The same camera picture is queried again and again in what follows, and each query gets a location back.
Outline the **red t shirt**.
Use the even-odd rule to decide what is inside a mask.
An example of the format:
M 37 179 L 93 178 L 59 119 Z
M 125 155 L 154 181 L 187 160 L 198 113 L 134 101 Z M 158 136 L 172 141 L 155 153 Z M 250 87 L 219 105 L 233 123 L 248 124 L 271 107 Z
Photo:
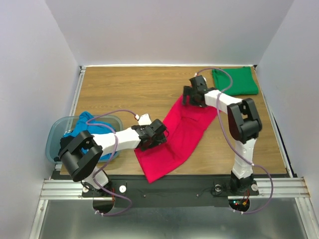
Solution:
M 167 142 L 145 151 L 135 150 L 147 181 L 153 183 L 185 163 L 216 117 L 216 108 L 183 105 L 179 97 L 163 120 Z

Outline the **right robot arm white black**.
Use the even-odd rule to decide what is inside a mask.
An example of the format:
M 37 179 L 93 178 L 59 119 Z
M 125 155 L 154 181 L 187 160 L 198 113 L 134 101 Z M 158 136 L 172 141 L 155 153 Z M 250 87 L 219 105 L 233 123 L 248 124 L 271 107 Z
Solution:
M 256 105 L 251 98 L 240 99 L 229 96 L 216 88 L 209 88 L 202 75 L 191 78 L 190 86 L 183 87 L 182 104 L 198 107 L 214 107 L 228 116 L 228 127 L 235 145 L 234 165 L 230 174 L 229 188 L 241 194 L 254 184 L 253 151 L 262 130 Z

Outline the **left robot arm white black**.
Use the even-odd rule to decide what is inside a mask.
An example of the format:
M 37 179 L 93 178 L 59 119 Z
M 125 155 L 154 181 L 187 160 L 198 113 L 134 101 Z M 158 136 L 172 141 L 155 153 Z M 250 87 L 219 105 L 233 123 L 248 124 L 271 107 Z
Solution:
M 167 127 L 159 119 L 108 134 L 84 130 L 61 148 L 58 157 L 74 182 L 87 182 L 99 196 L 106 196 L 111 184 L 106 173 L 97 167 L 100 158 L 106 154 L 113 157 L 117 151 L 126 149 L 154 148 L 166 142 L 166 131 Z

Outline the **folded green t shirt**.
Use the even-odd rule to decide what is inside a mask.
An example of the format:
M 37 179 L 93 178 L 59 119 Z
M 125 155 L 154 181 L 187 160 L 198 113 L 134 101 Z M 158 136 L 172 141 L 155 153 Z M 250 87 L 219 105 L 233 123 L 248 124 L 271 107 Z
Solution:
M 228 68 L 224 69 L 224 71 L 227 72 L 233 80 L 232 86 L 224 92 L 225 94 L 239 96 L 257 95 L 259 93 L 258 86 L 253 79 L 250 67 Z M 230 79 L 225 73 L 214 69 L 212 70 L 212 77 L 215 88 L 218 90 L 222 91 L 229 87 Z

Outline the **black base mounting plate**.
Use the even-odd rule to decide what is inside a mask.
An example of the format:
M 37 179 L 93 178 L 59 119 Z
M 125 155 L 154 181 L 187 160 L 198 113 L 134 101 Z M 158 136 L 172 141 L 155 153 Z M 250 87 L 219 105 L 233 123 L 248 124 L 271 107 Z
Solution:
M 229 175 L 169 175 L 149 183 L 142 175 L 111 175 L 105 187 L 119 195 L 112 197 L 83 183 L 83 197 L 93 198 L 93 205 L 109 209 L 124 209 L 130 202 L 134 208 L 164 207 L 228 207 L 229 199 L 259 195 L 257 183 L 246 189 L 231 189 Z

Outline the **blue t shirt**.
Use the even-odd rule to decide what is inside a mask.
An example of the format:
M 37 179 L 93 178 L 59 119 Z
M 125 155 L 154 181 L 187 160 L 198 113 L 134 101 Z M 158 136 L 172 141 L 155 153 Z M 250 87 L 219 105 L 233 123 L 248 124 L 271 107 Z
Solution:
M 115 125 L 110 122 L 109 115 L 100 117 L 98 121 L 89 112 L 82 112 L 76 121 L 75 127 L 63 135 L 63 139 L 69 140 L 76 137 L 80 132 L 87 130 L 91 134 L 108 134 L 117 132 Z

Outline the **black garment in bin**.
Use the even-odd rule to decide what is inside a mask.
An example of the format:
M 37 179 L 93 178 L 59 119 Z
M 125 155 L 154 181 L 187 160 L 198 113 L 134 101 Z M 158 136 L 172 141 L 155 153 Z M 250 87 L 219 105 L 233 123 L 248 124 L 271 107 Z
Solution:
M 60 140 L 60 150 L 58 154 L 60 154 L 64 148 L 73 140 L 73 136 L 62 137 Z

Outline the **teal plastic bin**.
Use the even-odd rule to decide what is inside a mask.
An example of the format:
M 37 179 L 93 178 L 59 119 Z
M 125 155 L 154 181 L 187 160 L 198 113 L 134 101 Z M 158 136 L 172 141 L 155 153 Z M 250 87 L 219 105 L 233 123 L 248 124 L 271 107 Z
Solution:
M 64 117 L 56 121 L 48 135 L 46 143 L 46 157 L 49 161 L 55 164 L 62 164 L 58 159 L 58 153 L 61 149 L 60 140 L 63 137 L 72 136 L 75 137 L 79 132 L 88 130 L 91 134 L 104 134 L 111 131 L 104 126 L 88 126 L 86 121 L 94 118 L 89 112 L 83 112 L 79 116 Z M 112 127 L 114 131 L 122 131 L 123 123 L 117 117 L 113 115 L 102 116 L 97 120 L 93 120 L 91 123 L 101 123 Z

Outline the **aluminium frame rail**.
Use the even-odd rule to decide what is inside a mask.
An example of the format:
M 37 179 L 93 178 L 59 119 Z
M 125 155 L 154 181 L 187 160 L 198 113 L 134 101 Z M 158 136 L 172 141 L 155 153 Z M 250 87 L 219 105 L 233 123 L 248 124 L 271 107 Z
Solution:
M 83 187 L 80 182 L 72 180 L 45 180 L 40 193 L 41 200 L 104 200 L 111 201 L 111 197 L 89 195 L 91 191 Z

